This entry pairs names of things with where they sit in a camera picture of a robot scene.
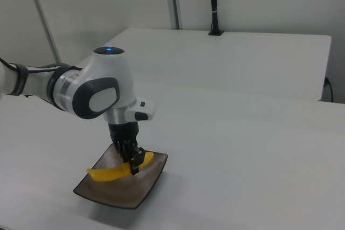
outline square plate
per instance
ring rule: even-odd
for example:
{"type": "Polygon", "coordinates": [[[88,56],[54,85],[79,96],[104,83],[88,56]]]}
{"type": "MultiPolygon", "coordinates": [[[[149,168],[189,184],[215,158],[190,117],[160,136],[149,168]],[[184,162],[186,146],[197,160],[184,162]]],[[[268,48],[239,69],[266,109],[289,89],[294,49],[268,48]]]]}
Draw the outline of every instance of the square plate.
{"type": "MultiPolygon", "coordinates": [[[[73,192],[85,199],[107,206],[136,209],[157,182],[167,159],[167,154],[154,152],[152,162],[136,175],[111,182],[96,182],[87,174],[73,192]]],[[[111,168],[122,163],[120,154],[111,144],[92,169],[111,168]]]]}

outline white wall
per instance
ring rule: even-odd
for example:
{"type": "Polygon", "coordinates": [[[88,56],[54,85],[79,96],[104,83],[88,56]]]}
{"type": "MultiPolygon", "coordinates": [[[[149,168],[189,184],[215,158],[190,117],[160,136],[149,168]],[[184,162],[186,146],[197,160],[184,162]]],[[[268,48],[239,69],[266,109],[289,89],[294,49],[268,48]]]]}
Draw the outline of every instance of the white wall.
{"type": "MultiPolygon", "coordinates": [[[[178,8],[182,29],[210,29],[210,0],[178,0],[178,8]]],[[[226,31],[332,36],[327,75],[335,101],[345,103],[344,0],[218,0],[218,10],[219,26],[226,31]]],[[[328,88],[323,99],[330,99],[328,88]]]]}
{"type": "Polygon", "coordinates": [[[0,0],[0,57],[31,66],[55,62],[33,0],[0,0]]]}
{"type": "Polygon", "coordinates": [[[39,1],[60,58],[71,65],[128,27],[176,26],[168,0],[39,1]]]}

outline black cable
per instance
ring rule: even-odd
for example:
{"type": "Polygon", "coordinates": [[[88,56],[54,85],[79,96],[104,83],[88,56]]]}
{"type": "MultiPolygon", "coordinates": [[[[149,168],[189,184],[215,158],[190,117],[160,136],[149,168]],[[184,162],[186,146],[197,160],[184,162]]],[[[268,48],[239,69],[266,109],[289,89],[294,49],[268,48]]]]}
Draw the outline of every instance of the black cable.
{"type": "MultiPolygon", "coordinates": [[[[18,72],[18,69],[16,67],[13,67],[11,66],[9,63],[7,63],[5,60],[3,60],[1,57],[0,57],[0,62],[2,64],[4,64],[5,67],[9,68],[10,70],[13,70],[13,71],[16,71],[18,72]]],[[[41,69],[41,70],[29,70],[29,73],[40,73],[40,72],[53,72],[55,71],[56,68],[52,68],[52,69],[41,69]]]]}
{"type": "Polygon", "coordinates": [[[332,102],[333,101],[333,90],[332,90],[332,85],[330,84],[330,81],[328,80],[328,84],[329,84],[329,88],[330,88],[330,95],[331,95],[331,98],[332,98],[332,102]]]}
{"type": "Polygon", "coordinates": [[[333,89],[332,89],[332,85],[330,84],[329,78],[325,78],[325,80],[323,82],[323,87],[326,87],[327,85],[329,85],[331,100],[332,100],[332,102],[334,102],[334,100],[333,100],[333,89]]]}

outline table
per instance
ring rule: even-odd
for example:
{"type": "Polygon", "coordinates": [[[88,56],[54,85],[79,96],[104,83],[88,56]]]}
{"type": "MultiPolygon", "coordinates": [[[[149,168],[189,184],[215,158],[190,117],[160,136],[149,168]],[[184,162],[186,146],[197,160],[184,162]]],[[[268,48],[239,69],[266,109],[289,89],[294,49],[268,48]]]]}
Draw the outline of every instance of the table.
{"type": "Polygon", "coordinates": [[[125,51],[136,80],[316,101],[330,42],[320,35],[126,29],[106,45],[125,51]]]}
{"type": "Polygon", "coordinates": [[[139,144],[169,155],[136,210],[73,193],[110,144],[36,98],[0,102],[0,224],[46,229],[328,229],[345,225],[345,106],[135,81],[157,102],[139,144]]]}

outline robotic arm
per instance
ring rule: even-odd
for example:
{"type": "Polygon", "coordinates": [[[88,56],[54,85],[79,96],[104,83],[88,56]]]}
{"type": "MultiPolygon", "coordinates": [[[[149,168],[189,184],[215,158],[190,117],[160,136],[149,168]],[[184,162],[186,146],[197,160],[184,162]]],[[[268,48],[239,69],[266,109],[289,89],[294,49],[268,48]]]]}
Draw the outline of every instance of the robotic arm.
{"type": "Polygon", "coordinates": [[[123,53],[115,47],[97,48],[84,69],[67,64],[25,67],[0,59],[0,98],[2,93],[35,95],[82,119],[103,114],[117,152],[134,175],[145,157],[136,141],[138,121],[151,120],[155,104],[136,97],[123,53]]]}

